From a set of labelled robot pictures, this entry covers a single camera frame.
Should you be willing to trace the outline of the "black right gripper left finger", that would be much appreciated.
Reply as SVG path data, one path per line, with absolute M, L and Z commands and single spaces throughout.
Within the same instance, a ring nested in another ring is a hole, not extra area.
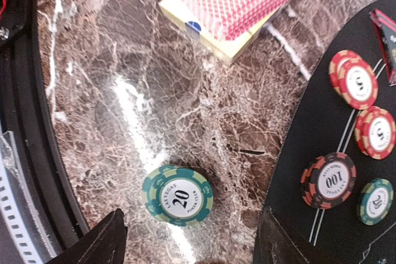
M 49 262 L 62 263 L 124 263 L 127 226 L 124 213 L 116 209 L 104 217 L 71 248 Z

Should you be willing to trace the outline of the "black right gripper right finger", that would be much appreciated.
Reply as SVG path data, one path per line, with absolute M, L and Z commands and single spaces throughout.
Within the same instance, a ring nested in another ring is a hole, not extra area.
M 333 263 L 334 259 L 283 224 L 271 207 L 265 207 L 257 227 L 252 262 Z

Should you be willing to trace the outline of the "green poker chip stack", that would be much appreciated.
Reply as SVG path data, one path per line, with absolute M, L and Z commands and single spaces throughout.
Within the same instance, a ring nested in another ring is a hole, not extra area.
M 142 184 L 142 198 L 156 219 L 186 227 L 206 219 L 213 206 L 213 190 L 199 172 L 174 165 L 152 171 Z

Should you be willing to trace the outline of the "brown chip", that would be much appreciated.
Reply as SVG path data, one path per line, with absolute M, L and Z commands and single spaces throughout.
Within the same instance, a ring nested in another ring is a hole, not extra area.
M 356 176 L 356 166 L 347 154 L 319 156 L 301 175 L 301 196 L 308 206 L 329 210 L 349 198 Z

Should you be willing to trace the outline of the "red chip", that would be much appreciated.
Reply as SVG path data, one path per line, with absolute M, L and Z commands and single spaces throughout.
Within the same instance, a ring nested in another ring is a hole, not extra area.
M 388 157 L 395 147 L 395 120 L 378 106 L 362 111 L 356 120 L 355 140 L 365 155 L 376 160 Z
M 354 51 L 346 49 L 333 56 L 329 78 L 334 90 L 352 108 L 365 110 L 374 105 L 379 89 L 375 73 Z

